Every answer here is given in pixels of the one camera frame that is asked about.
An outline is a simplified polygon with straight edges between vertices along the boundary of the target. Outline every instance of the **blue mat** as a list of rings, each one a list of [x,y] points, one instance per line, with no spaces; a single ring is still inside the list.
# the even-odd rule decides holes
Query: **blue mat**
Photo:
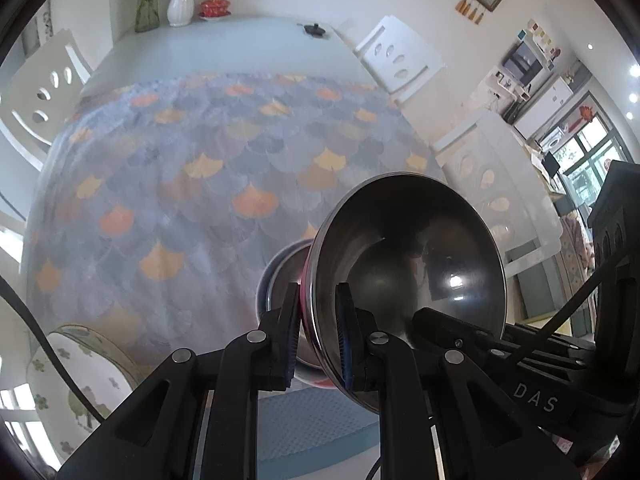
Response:
[[[258,480],[308,474],[379,442],[378,416],[338,390],[307,388],[258,402]],[[200,478],[203,446],[201,439],[194,480]]]

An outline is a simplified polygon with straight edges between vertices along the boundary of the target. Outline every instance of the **chair backrest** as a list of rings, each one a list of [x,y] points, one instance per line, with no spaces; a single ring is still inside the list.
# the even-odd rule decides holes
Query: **chair backrest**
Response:
[[[0,96],[0,130],[38,170],[46,158],[35,139],[51,145],[90,73],[70,30],[41,46]]]
[[[395,16],[382,18],[355,53],[398,103],[406,101],[444,67],[440,53]]]
[[[505,264],[507,278],[560,251],[558,213],[527,152],[498,114],[481,108],[431,147],[436,153],[455,148],[442,168],[447,182],[474,206],[502,256],[531,240],[539,245]]]

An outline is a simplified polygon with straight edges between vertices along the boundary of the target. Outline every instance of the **refrigerator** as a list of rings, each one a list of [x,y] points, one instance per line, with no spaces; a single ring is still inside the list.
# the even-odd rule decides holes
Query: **refrigerator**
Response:
[[[529,109],[518,118],[514,127],[529,139],[571,98],[574,92],[561,76],[556,76]]]

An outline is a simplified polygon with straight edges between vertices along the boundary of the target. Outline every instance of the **black pot lid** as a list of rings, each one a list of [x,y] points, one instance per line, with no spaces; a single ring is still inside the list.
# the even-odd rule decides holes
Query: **black pot lid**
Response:
[[[322,38],[326,34],[326,30],[320,27],[317,23],[313,25],[305,25],[305,32],[316,38]]]

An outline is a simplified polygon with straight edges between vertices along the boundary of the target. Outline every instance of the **metal bowl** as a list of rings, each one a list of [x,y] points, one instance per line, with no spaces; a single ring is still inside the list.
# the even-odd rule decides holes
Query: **metal bowl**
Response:
[[[506,288],[494,239],[474,208],[437,180],[391,173],[353,189],[320,228],[301,290],[306,334],[324,371],[348,396],[378,412],[375,394],[344,388],[334,291],[348,282],[356,307],[380,330],[412,342],[423,307],[501,337]]]
[[[300,276],[312,241],[300,240],[291,244],[276,254],[267,265],[256,293],[258,322],[266,311],[282,306],[289,283],[300,283]],[[322,370],[322,365],[313,347],[306,340],[302,327],[296,357],[294,376],[298,380],[319,388],[335,388]]]

